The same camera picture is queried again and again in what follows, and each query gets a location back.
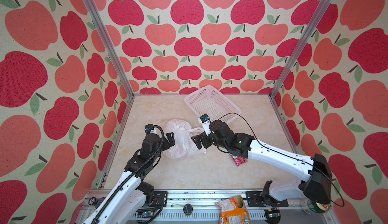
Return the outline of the orange snack bag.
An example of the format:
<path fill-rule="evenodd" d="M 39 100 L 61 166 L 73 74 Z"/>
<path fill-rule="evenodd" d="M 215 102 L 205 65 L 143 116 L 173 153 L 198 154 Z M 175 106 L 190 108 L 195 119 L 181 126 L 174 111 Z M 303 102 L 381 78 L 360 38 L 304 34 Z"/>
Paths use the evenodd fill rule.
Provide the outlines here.
<path fill-rule="evenodd" d="M 220 224 L 250 224 L 250 217 L 240 195 L 216 202 L 221 208 Z"/>

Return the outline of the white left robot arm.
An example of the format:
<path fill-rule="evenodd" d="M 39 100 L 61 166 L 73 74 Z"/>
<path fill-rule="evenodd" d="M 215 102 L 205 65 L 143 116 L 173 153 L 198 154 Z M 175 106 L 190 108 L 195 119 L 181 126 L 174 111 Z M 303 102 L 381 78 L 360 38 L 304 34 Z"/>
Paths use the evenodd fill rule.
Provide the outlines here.
<path fill-rule="evenodd" d="M 84 221 L 85 224 L 126 224 L 142 207 L 154 199 L 154 187 L 144 182 L 162 152 L 175 145 L 173 133 L 159 136 L 147 133 L 141 148 L 127 162 L 114 189 L 100 206 Z"/>

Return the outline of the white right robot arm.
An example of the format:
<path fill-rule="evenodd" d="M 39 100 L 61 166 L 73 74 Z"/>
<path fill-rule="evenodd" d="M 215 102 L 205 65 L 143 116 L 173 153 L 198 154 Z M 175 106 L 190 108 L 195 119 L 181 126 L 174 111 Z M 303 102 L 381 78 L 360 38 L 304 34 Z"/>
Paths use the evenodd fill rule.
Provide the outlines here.
<path fill-rule="evenodd" d="M 271 201 L 283 201 L 302 196 L 319 204 L 331 203 L 332 173 L 327 159 L 321 154 L 313 157 L 288 152 L 266 144 L 252 135 L 234 133 L 227 123 L 209 118 L 198 119 L 204 132 L 192 138 L 198 149 L 214 145 L 223 153 L 258 160 L 295 176 L 294 181 L 266 183 L 264 191 Z"/>

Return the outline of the pink snack packet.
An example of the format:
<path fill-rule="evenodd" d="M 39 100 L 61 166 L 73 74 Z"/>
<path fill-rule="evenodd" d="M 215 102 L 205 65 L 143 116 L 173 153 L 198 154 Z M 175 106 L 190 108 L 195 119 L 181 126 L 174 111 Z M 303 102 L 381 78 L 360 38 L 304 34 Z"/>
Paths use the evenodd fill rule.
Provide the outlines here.
<path fill-rule="evenodd" d="M 239 167 L 240 165 L 248 162 L 248 160 L 246 158 L 244 158 L 244 157 L 235 156 L 235 155 L 232 155 L 232 154 L 230 156 L 232 157 L 232 159 L 235 162 L 237 167 Z"/>

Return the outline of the white plastic mesh basket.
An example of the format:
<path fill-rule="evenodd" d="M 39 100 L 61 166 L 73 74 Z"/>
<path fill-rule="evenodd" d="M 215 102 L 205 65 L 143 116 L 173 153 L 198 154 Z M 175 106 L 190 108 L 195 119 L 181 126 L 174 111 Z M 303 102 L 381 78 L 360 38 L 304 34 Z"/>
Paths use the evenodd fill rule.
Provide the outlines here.
<path fill-rule="evenodd" d="M 221 119 L 229 124 L 241 109 L 213 86 L 205 86 L 184 98 L 197 118 L 207 114 L 211 121 Z"/>

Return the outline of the aluminium frame post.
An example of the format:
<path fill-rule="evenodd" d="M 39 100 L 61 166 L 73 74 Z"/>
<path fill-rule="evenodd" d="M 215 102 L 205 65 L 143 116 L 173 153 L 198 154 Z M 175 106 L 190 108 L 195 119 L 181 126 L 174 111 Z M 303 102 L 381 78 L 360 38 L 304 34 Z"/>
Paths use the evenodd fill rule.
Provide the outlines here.
<path fill-rule="evenodd" d="M 83 0 L 91 18 L 92 18 L 92 21 L 99 33 L 99 36 L 102 40 L 102 43 L 108 53 L 108 56 L 110 57 L 113 65 L 114 65 L 114 68 L 115 68 L 115 71 L 117 72 L 118 74 L 118 77 L 124 87 L 124 89 L 126 90 L 127 94 L 128 94 L 128 97 L 130 100 L 133 100 L 134 99 L 134 92 L 133 92 L 133 89 L 129 83 L 129 80 L 126 76 L 126 72 L 124 70 L 124 67 L 122 65 L 122 62 L 114 48 L 114 45 L 113 45 L 113 42 L 111 40 L 111 37 L 108 33 L 108 30 L 106 29 L 106 26 L 105 24 L 103 23 L 103 20 L 101 19 L 101 16 L 100 16 L 100 13 L 98 11 L 98 8 L 97 8 L 97 5 L 96 3 L 94 2 L 94 0 Z"/>
<path fill-rule="evenodd" d="M 285 79 L 287 78 L 294 63 L 297 61 L 298 57 L 300 56 L 303 49 L 305 48 L 309 38 L 315 32 L 315 29 L 317 28 L 319 22 L 321 21 L 322 17 L 324 16 L 325 12 L 327 11 L 329 5 L 331 4 L 331 1 L 332 0 L 321 0 L 319 2 L 317 9 L 315 10 L 314 14 L 312 15 L 310 22 L 308 23 L 306 29 L 302 33 L 302 36 L 299 39 L 291 57 L 287 60 L 286 65 L 285 65 L 282 73 L 280 74 L 278 80 L 276 81 L 276 83 L 274 85 L 274 87 L 269 95 L 270 100 L 275 99 L 275 96 L 279 92 L 281 86 L 284 84 Z"/>

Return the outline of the aluminium frame post right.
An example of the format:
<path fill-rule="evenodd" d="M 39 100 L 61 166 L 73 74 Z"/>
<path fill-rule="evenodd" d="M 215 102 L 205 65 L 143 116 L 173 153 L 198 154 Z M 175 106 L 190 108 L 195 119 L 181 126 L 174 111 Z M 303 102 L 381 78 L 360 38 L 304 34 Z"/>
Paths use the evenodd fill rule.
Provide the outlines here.
<path fill-rule="evenodd" d="M 321 21 L 322 17 L 324 16 L 325 12 L 327 11 L 329 5 L 331 4 L 331 1 L 332 0 L 321 0 L 319 2 L 317 9 L 315 10 L 314 14 L 312 15 L 310 22 L 308 23 L 306 29 L 302 33 L 302 36 L 299 39 L 291 57 L 287 60 L 286 65 L 285 65 L 282 73 L 280 74 L 278 80 L 276 81 L 276 83 L 274 85 L 274 87 L 269 95 L 270 100 L 275 99 L 275 96 L 279 92 L 281 86 L 284 84 L 285 79 L 287 78 L 294 63 L 297 61 L 298 57 L 300 56 L 303 49 L 305 48 L 309 38 L 315 32 L 315 29 L 317 28 L 319 22 Z"/>

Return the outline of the aluminium front rail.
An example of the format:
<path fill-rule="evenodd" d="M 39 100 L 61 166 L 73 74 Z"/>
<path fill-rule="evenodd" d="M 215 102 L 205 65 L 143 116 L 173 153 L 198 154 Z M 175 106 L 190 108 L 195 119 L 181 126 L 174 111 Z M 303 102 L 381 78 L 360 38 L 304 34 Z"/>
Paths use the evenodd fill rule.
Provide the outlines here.
<path fill-rule="evenodd" d="M 249 212 L 251 224 L 267 224 L 264 220 L 264 210 L 275 207 L 250 207 L 247 202 L 246 192 L 258 192 L 259 189 L 213 189 L 213 190 L 166 190 L 156 189 L 157 202 L 154 205 L 162 205 L 162 212 L 151 222 L 151 224 L 218 224 L 221 215 L 221 208 L 216 205 L 220 200 L 241 195 Z M 94 206 L 88 204 L 92 197 L 103 199 L 107 197 L 110 190 L 90 190 L 85 201 L 79 208 L 72 223 L 84 224 L 85 220 L 96 211 Z M 307 214 L 302 209 L 303 199 L 288 200 L 288 206 L 280 204 L 276 210 L 280 211 L 279 224 L 340 224 L 333 210 L 326 213 Z M 190 204 L 193 211 L 190 215 L 184 213 L 184 206 Z"/>

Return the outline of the white plastic bag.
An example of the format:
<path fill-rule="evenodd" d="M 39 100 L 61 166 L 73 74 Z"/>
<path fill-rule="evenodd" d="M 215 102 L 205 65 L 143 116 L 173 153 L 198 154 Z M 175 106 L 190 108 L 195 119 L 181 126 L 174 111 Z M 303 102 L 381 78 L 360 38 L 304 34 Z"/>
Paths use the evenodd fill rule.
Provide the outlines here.
<path fill-rule="evenodd" d="M 193 136 L 204 133 L 203 128 L 192 128 L 192 126 L 180 119 L 170 120 L 164 128 L 165 133 L 173 133 L 175 144 L 163 151 L 163 154 L 170 159 L 188 158 L 198 154 L 205 154 L 206 149 L 198 149 Z"/>

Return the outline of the green drink can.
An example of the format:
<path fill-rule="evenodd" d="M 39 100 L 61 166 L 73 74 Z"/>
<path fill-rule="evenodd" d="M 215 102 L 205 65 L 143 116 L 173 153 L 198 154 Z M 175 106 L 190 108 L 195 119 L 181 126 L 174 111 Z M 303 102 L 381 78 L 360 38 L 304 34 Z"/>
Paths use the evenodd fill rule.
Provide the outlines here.
<path fill-rule="evenodd" d="M 304 199 L 301 202 L 301 207 L 303 211 L 308 215 L 326 213 L 329 211 L 330 208 L 329 205 L 320 204 L 310 199 Z"/>

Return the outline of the aluminium frame post left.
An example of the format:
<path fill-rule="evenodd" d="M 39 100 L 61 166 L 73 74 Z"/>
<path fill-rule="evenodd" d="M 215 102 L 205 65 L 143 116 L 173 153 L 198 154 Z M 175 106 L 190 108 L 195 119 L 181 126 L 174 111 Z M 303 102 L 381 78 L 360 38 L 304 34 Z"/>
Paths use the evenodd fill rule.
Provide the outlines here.
<path fill-rule="evenodd" d="M 133 92 L 133 89 L 129 83 L 129 80 L 126 76 L 126 72 L 124 70 L 124 67 L 122 65 L 122 62 L 114 48 L 114 45 L 113 45 L 113 42 L 111 40 L 111 37 L 108 33 L 108 30 L 106 29 L 106 26 L 105 24 L 103 23 L 103 20 L 101 19 L 101 16 L 100 16 L 100 13 L 98 11 L 98 8 L 97 8 L 97 5 L 96 3 L 94 2 L 94 0 L 83 0 L 91 18 L 92 18 L 92 21 L 99 33 L 99 36 L 102 40 L 102 43 L 108 53 L 108 56 L 110 57 L 113 65 L 114 65 L 114 68 L 115 68 L 115 71 L 117 72 L 118 74 L 118 77 L 124 87 L 124 89 L 126 90 L 127 94 L 128 94 L 128 97 L 130 100 L 133 100 L 134 99 L 134 92 Z"/>

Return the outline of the black round knob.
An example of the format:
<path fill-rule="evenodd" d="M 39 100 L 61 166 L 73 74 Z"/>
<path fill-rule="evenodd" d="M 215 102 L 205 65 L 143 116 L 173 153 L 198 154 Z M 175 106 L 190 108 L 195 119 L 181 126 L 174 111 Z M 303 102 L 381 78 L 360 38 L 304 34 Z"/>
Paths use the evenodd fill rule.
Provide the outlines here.
<path fill-rule="evenodd" d="M 183 207 L 183 212 L 186 216 L 191 216 L 193 213 L 193 206 L 189 203 L 185 204 Z"/>

